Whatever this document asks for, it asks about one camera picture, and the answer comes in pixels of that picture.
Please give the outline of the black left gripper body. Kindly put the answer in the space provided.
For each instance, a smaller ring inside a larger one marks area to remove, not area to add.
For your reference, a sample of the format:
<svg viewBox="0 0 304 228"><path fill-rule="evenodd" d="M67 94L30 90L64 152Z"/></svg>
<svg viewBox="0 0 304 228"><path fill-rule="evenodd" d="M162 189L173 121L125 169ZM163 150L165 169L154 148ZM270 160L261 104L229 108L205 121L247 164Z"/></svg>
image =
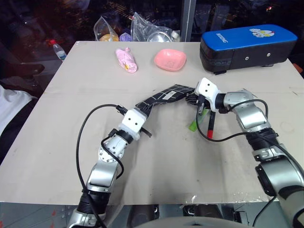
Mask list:
<svg viewBox="0 0 304 228"><path fill-rule="evenodd" d="M146 117L146 119L148 119L146 114L144 113L144 107L142 107L142 108L136 107L136 110L141 112ZM140 128L139 132L146 134L148 137L152 137L152 134L143 127Z"/></svg>

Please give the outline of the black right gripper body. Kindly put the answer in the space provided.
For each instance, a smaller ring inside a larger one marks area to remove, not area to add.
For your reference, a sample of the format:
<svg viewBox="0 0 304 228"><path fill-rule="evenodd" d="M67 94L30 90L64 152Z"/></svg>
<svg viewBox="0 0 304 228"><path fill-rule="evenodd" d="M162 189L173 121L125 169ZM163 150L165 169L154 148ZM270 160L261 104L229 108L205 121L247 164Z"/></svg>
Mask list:
<svg viewBox="0 0 304 228"><path fill-rule="evenodd" d="M215 112L215 98L214 97L205 97L203 95L198 95L197 98L198 107L205 107L212 112Z"/></svg>

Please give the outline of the black white grid pouch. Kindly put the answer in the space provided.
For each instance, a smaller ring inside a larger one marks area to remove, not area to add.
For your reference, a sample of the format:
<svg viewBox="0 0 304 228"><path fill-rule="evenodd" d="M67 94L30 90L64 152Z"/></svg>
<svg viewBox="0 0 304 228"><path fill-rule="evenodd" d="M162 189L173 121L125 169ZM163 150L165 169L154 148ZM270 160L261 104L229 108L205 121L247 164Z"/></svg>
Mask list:
<svg viewBox="0 0 304 228"><path fill-rule="evenodd" d="M158 92L147 99L139 102L138 104L135 105L135 107L145 107L148 105L162 105L162 104L168 104L168 103L174 103L177 102L187 96L189 93L193 93L195 88L185 86L185 85L179 85L179 84L174 84L173 86Z"/></svg>

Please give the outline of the green highlighter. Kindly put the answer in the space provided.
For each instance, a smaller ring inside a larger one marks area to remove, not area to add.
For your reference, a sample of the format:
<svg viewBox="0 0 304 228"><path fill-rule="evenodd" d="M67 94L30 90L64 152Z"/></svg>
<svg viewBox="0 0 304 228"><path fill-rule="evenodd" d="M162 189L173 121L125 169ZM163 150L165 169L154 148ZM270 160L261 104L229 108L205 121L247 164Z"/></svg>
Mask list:
<svg viewBox="0 0 304 228"><path fill-rule="evenodd" d="M198 123L201 124L202 121L204 120L204 117L205 115L202 114L202 115L199 115L198 116ZM197 122L196 122L196 119L194 119L191 124L189 125L188 129L192 132L195 132L197 130Z"/></svg>

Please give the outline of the black marker with red cap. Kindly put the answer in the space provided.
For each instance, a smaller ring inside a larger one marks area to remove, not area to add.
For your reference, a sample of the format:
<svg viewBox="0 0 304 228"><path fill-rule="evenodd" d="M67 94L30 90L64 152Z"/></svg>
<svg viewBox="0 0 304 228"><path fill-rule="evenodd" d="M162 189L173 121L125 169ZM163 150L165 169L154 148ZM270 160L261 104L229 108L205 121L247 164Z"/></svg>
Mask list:
<svg viewBox="0 0 304 228"><path fill-rule="evenodd" d="M210 139L213 139L215 116L216 116L216 113L213 111L210 111L209 124L208 124L208 130L207 130L207 137Z"/></svg>

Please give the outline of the pink plastic bowl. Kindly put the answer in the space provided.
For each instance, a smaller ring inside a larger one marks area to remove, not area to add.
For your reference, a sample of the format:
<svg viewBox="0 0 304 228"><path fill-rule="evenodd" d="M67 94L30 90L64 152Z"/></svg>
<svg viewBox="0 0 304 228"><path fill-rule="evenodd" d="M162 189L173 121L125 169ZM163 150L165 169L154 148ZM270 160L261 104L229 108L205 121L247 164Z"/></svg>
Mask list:
<svg viewBox="0 0 304 228"><path fill-rule="evenodd" d="M187 56L184 52L175 49L162 49L154 57L155 65L163 70L177 72L186 63Z"/></svg>

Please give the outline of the shiny metal bowl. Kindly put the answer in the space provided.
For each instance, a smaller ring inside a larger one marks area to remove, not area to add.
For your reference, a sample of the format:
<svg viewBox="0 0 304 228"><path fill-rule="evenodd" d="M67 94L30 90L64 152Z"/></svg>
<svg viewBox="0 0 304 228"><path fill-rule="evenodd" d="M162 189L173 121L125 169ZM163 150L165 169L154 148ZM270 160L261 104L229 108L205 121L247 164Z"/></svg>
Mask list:
<svg viewBox="0 0 304 228"><path fill-rule="evenodd" d="M156 31L148 36L146 42L172 42L172 39L167 33Z"/></svg>

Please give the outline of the blue and black case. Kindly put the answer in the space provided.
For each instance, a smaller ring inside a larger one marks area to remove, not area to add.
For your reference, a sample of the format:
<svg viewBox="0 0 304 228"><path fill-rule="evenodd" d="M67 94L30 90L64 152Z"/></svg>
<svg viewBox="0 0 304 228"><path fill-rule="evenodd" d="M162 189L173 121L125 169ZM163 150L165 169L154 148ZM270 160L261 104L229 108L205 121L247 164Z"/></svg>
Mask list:
<svg viewBox="0 0 304 228"><path fill-rule="evenodd" d="M284 62L296 42L294 33L274 24L208 31L201 36L199 56L204 69L218 75Z"/></svg>

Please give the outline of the clear bag with metal bowl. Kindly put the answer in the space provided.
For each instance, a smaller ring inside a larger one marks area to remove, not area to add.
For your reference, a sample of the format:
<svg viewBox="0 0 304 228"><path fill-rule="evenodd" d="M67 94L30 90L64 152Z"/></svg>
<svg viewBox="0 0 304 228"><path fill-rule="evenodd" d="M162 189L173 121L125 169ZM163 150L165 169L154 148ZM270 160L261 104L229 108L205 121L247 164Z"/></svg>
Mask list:
<svg viewBox="0 0 304 228"><path fill-rule="evenodd" d="M131 22L131 37L133 42L146 42L148 36L156 31L165 32L171 37L171 28L154 25L142 18L137 12L134 13Z"/></svg>

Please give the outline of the clear bag with orange item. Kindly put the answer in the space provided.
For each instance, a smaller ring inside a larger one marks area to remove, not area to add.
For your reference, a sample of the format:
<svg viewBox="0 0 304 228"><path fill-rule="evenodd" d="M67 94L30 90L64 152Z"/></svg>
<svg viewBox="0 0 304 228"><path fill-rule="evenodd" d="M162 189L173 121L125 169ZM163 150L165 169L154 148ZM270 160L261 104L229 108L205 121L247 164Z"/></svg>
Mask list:
<svg viewBox="0 0 304 228"><path fill-rule="evenodd" d="M93 32L95 35L95 41L119 41L117 33L102 16L100 16L98 21L94 24Z"/></svg>

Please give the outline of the clear red-capped water bottle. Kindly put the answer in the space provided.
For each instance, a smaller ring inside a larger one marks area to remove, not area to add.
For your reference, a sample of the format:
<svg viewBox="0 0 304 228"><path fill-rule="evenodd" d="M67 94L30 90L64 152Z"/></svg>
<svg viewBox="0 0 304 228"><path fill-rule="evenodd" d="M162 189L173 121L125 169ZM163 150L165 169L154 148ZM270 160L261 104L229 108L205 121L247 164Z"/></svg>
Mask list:
<svg viewBox="0 0 304 228"><path fill-rule="evenodd" d="M65 58L67 57L67 54L64 51L64 49L54 39L51 39L49 42L52 45L53 50L54 50L55 54L57 55L57 57L61 61L64 61Z"/></svg>

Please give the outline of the black chair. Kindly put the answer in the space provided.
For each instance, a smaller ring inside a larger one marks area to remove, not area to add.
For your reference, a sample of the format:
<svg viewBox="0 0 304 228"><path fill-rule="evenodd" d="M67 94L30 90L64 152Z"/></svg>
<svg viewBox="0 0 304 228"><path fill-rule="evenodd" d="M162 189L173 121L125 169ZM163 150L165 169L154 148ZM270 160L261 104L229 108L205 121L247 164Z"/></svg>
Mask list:
<svg viewBox="0 0 304 228"><path fill-rule="evenodd" d="M42 94L43 89L35 76L43 72L45 67L42 64L16 64L8 61L0 61L0 83L9 89L20 88L18 85L8 84L10 78L20 78L31 89L31 92Z"/></svg>

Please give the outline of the person in white shirt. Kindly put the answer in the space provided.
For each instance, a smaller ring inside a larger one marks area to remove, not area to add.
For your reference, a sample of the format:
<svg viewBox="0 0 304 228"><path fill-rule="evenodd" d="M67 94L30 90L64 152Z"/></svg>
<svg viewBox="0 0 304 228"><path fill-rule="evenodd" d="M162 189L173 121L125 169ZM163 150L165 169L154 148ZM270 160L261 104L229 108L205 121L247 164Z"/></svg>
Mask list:
<svg viewBox="0 0 304 228"><path fill-rule="evenodd" d="M37 101L25 91L0 85L0 165Z"/></svg>

